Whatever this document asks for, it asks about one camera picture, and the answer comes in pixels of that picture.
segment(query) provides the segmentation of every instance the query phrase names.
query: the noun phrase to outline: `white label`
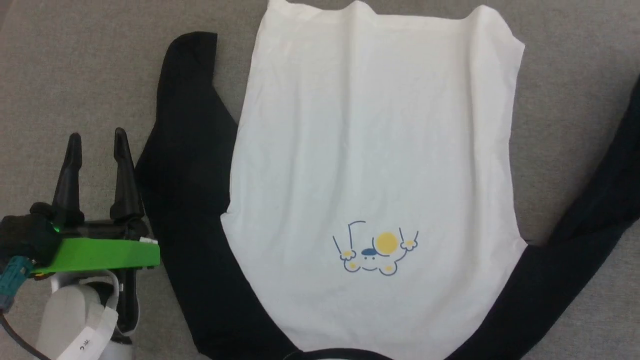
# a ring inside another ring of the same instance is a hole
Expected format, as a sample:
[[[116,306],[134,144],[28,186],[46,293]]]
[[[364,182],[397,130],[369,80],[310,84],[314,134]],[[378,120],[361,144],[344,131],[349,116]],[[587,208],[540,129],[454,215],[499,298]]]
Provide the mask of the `white label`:
[[[99,322],[95,323],[92,321],[95,319],[92,315],[99,308],[102,310],[102,315],[99,317]],[[91,304],[89,312],[87,326],[56,360],[98,360],[102,355],[116,327],[118,313],[114,309],[104,308],[98,304]]]

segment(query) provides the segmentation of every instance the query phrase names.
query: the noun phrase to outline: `black cable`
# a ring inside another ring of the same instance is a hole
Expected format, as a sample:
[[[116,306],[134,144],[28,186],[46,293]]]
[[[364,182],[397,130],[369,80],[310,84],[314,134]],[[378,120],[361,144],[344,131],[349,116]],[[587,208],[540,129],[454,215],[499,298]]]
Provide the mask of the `black cable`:
[[[29,345],[28,342],[24,341],[20,337],[20,335],[16,334],[11,325],[6,321],[4,314],[0,313],[0,324],[4,328],[7,334],[13,339],[18,345],[20,345],[24,350],[27,350],[31,355],[35,356],[39,360],[51,360],[45,354],[39,352],[35,347]]]

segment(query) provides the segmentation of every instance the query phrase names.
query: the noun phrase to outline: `cartoon print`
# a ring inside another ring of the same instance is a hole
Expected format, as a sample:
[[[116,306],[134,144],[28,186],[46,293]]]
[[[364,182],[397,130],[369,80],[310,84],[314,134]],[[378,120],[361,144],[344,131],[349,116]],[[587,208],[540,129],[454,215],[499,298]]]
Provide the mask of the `cartoon print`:
[[[418,246],[418,231],[415,232],[413,239],[405,240],[402,229],[398,227],[398,240],[396,234],[386,232],[379,234],[378,237],[371,238],[371,247],[359,250],[359,253],[353,246],[352,226],[355,224],[365,224],[366,222],[359,220],[348,225],[349,229],[349,249],[340,250],[338,241],[333,236],[333,243],[340,253],[345,270],[348,272],[357,272],[360,269],[366,271],[378,270],[381,274],[391,276],[398,269],[397,262],[404,259],[407,252],[413,251]]]

